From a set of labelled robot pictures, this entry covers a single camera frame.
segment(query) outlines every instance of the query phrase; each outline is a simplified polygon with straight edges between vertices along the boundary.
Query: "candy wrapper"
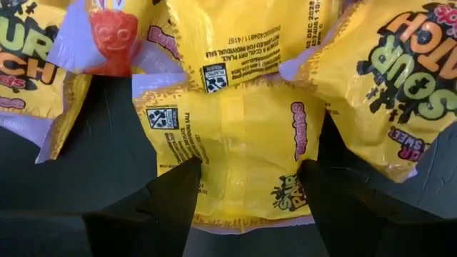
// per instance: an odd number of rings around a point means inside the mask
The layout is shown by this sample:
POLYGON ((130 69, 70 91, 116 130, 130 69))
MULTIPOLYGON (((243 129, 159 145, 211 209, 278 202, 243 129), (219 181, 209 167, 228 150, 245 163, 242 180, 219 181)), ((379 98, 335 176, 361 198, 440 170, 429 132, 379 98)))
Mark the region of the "candy wrapper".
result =
POLYGON ((90 76, 46 62, 69 1, 0 1, 0 126, 55 159, 81 109, 90 76))
POLYGON ((75 0, 48 61, 78 74, 181 71, 169 15, 160 1, 75 0))
POLYGON ((212 93, 320 44, 343 0, 167 0, 184 71, 212 93))
POLYGON ((323 46, 281 66, 327 102, 348 148, 397 182, 456 120, 457 9, 447 3, 361 1, 323 46))
POLYGON ((185 74, 135 75, 133 98, 158 175, 192 156, 203 162, 196 227, 244 233, 310 222, 296 172, 317 158, 325 108, 306 90, 275 75, 206 94, 185 74))

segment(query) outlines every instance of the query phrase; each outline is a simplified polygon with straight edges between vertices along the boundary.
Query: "red sour patch kids character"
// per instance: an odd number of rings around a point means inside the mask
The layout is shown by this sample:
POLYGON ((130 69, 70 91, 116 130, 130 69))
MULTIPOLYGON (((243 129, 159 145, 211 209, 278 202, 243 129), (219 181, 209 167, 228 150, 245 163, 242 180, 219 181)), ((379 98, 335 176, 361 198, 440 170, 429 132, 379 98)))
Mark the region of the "red sour patch kids character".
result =
POLYGON ((85 70, 88 74, 130 76, 131 61, 139 52, 135 42, 138 19, 117 10, 103 10, 90 14, 89 21, 97 49, 107 61, 85 70))

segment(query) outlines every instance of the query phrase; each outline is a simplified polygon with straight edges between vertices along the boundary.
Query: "plastic packaging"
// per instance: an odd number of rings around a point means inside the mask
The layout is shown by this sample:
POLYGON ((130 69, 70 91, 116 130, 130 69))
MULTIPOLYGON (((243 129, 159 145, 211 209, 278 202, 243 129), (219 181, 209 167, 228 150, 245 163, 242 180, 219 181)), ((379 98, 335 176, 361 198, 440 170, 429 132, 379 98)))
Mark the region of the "plastic packaging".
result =
POLYGON ((397 182, 456 120, 457 9, 429 2, 361 1, 281 66, 326 101, 348 148, 397 182))
POLYGON ((306 90, 278 74, 217 94, 185 74, 135 75, 133 88, 158 175, 192 156, 203 161, 195 226, 243 233, 310 214, 296 172, 317 158, 324 106, 306 90))
POLYGON ((184 71, 215 92, 320 44, 343 0, 167 0, 184 71))
POLYGON ((76 120, 90 76, 46 62, 68 1, 0 1, 0 126, 55 159, 76 120))
POLYGON ((75 0, 48 61, 78 74, 180 72, 169 27, 160 1, 75 0))

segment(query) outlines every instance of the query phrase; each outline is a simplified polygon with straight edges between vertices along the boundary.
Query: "dark background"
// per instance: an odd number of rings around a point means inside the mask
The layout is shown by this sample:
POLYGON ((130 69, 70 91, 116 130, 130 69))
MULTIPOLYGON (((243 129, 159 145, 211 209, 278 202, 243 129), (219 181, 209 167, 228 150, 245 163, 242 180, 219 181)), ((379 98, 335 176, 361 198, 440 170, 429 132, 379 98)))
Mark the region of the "dark background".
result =
MULTIPOLYGON (((330 120, 324 128, 322 163, 351 168, 371 188, 438 216, 457 217, 457 126, 440 135, 419 163, 419 175, 404 184, 389 181, 349 153, 330 120)), ((58 161, 35 165, 38 151, 32 143, 0 128, 0 249, 6 247, 12 228, 19 228, 17 233, 27 229, 11 211, 95 211, 156 177, 156 153, 131 103, 130 79, 94 78, 58 161)), ((84 229, 77 220, 55 220, 43 226, 65 226, 75 233, 84 229)), ((44 237, 53 237, 54 245, 64 241, 58 233, 44 237)), ((65 244, 67 249, 79 251, 77 256, 89 252, 76 250, 85 244, 85 238, 75 236, 65 244)), ((43 250, 43 246, 34 247, 43 250)), ((184 255, 327 256, 314 225, 260 229, 242 236, 217 236, 192 229, 184 255)))

